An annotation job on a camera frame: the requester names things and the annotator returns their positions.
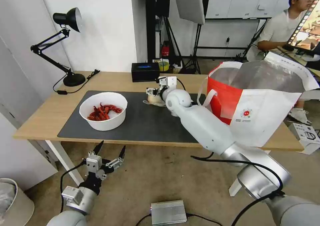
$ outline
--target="red and white bag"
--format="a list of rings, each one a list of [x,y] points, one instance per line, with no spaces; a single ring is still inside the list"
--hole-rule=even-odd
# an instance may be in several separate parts
[[[307,68],[274,53],[264,61],[223,62],[206,80],[203,106],[230,125],[238,143],[250,147],[262,147],[301,94],[319,88]],[[206,80],[198,93],[199,105]]]

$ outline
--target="white bin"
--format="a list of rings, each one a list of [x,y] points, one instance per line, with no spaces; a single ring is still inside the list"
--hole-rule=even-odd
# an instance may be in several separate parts
[[[1,178],[0,182],[12,184],[16,188],[16,195],[4,215],[4,222],[1,226],[25,226],[33,215],[34,203],[24,194],[14,180]]]
[[[122,109],[122,112],[117,114],[115,112],[109,112],[109,120],[104,121],[92,121],[89,120],[87,117],[90,113],[93,112],[93,106],[100,106],[106,104],[112,104]],[[83,119],[85,119],[88,124],[93,127],[95,130],[99,131],[108,131],[119,127],[126,118],[126,108],[128,102],[126,98],[115,92],[102,92],[95,94],[88,99],[86,99],[81,105],[79,109],[79,113]]]

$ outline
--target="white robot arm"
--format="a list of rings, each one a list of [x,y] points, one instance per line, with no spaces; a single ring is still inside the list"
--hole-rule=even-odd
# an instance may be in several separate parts
[[[86,226],[86,218],[90,214],[95,198],[100,193],[100,187],[103,180],[109,174],[113,173],[124,163],[125,149],[124,146],[117,158],[110,161],[103,159],[98,155],[103,145],[102,141],[92,152],[88,153],[88,157],[83,159],[81,165],[86,165],[87,173],[84,182],[80,183],[78,188],[67,186],[62,192],[62,197],[67,201],[67,206],[71,209],[64,211],[61,208],[61,213],[53,217],[47,226]]]
[[[166,86],[161,77],[161,89],[148,88],[147,94],[160,95],[173,116],[179,117],[184,128],[207,150],[223,159],[258,163],[273,170],[286,184],[290,174],[263,150],[238,145],[229,127],[207,108],[193,105],[188,92],[176,89],[175,77],[169,77]],[[247,165],[238,174],[238,180],[255,199],[260,199],[279,188],[279,180],[270,171]],[[320,206],[298,197],[277,195],[264,200],[278,226],[319,225]]]

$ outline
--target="table leg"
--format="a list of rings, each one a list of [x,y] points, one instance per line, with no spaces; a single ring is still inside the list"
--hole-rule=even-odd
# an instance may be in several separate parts
[[[69,170],[75,166],[60,142],[46,140],[46,143],[49,145],[53,153],[57,156],[57,158],[66,170]],[[72,177],[72,179],[78,186],[81,182],[83,182],[83,179],[77,169],[69,172],[69,175]]]
[[[234,197],[238,192],[239,190],[241,189],[241,184],[239,183],[238,179],[236,179],[233,184],[231,185],[231,187],[229,188],[229,195],[231,197]]]

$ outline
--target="lamp shade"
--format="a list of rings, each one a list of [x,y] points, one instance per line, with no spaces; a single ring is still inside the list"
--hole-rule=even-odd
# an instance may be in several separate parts
[[[80,11],[77,7],[72,8],[66,14],[54,13],[53,20],[55,23],[59,25],[68,25],[77,32],[80,32],[82,28],[82,18]]]

